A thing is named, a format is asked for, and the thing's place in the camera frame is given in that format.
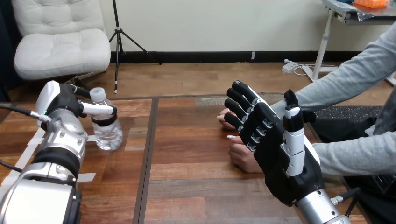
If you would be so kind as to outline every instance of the white bottle cap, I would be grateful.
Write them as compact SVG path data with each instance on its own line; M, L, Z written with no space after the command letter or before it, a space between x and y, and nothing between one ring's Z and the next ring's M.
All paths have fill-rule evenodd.
M91 100L95 103L102 102L106 99L106 92L102 87L91 89L91 91L89 91L89 95L91 95Z

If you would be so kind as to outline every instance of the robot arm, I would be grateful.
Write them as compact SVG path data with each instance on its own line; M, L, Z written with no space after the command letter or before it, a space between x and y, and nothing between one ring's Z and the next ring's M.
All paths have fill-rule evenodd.
M282 122L265 100L240 81L233 83L227 95L231 99L225 106L238 117L228 113L225 120L254 152L271 193L283 204L298 207L306 223L350 223L323 190L319 158L304 136L301 109L287 106Z
M77 100L75 93L89 97L88 91L76 86L48 82L40 93L35 112L23 111L38 119L37 123L46 131L46 136L32 163L21 171L3 196L0 224L80 222L82 196L78 192L77 179L88 135L78 116L84 113L115 114L117 109Z

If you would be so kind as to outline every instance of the bottle label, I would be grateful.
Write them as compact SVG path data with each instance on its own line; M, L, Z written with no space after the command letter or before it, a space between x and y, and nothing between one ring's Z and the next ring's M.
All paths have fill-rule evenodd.
M114 116L112 116L111 118L106 119L106 120L94 120L93 118L91 118L92 122L97 124L100 127L109 126L112 123L114 123L116 119L117 119L117 115L116 114Z

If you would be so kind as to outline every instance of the fingernail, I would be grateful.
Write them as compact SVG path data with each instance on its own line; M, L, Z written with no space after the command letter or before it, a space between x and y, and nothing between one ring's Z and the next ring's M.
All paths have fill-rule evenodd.
M217 118L217 120L224 120L224 115L219 115L216 118Z

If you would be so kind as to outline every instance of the white wall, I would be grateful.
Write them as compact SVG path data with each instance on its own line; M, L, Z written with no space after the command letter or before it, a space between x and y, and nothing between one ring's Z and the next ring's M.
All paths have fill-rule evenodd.
M99 1L110 38L112 1ZM148 51L318 50L327 20L321 0L117 0L117 7L121 28ZM363 50L388 27L334 20L327 49ZM124 51L139 50L122 40Z

